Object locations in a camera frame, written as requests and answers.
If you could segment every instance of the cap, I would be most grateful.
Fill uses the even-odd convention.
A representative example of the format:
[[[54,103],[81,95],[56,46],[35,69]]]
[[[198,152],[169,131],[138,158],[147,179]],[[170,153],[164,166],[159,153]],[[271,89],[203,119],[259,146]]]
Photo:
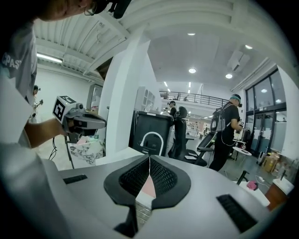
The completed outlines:
[[[238,94],[233,94],[230,98],[237,99],[241,103],[241,96],[239,96]]]
[[[99,14],[105,10],[107,5],[112,2],[109,12],[113,13],[116,19],[122,18],[132,0],[95,0],[97,2],[97,9],[94,14]]]

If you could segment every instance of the black cable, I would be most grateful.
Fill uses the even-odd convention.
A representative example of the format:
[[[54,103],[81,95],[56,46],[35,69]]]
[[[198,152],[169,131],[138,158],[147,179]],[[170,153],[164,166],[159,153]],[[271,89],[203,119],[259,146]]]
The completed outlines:
[[[56,147],[56,145],[55,145],[55,138],[53,138],[52,145],[53,145],[53,150],[52,150],[52,152],[51,152],[51,154],[50,154],[49,160],[53,160],[54,157],[56,156],[57,147]]]

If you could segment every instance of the black t-shirt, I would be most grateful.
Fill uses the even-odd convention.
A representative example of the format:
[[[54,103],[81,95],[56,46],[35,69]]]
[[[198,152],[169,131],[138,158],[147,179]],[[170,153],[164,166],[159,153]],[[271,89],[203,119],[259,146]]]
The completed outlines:
[[[170,115],[174,116],[177,112],[177,109],[175,107],[172,107],[171,110],[170,110]]]
[[[238,107],[233,105],[231,102],[227,102],[223,109],[225,109],[225,125],[228,125],[232,119],[236,119],[238,121],[240,120]],[[222,132],[219,132],[217,138],[221,137],[221,133],[223,142],[231,145],[234,139],[234,129],[231,127],[231,125],[225,127],[225,129]]]

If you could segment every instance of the glass door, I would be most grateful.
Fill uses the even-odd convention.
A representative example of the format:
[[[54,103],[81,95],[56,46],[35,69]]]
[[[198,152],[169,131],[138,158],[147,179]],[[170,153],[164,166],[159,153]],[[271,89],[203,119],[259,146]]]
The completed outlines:
[[[273,130],[273,118],[274,112],[255,115],[253,140],[250,148],[254,155],[268,152]]]

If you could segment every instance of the recessed light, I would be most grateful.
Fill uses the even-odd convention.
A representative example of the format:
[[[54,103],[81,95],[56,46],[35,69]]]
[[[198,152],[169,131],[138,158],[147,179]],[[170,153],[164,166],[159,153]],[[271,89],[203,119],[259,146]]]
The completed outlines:
[[[194,68],[190,68],[190,69],[189,69],[189,72],[193,74],[193,73],[196,72],[196,70],[195,70]]]
[[[225,77],[226,77],[227,79],[231,79],[231,78],[233,78],[233,75],[232,75],[232,74],[227,74]]]
[[[40,53],[37,53],[36,56],[40,57],[40,58],[47,59],[47,60],[51,60],[51,61],[54,61],[54,62],[62,63],[61,59],[54,58],[54,57],[47,56],[47,55],[43,55],[43,54],[40,54]]]

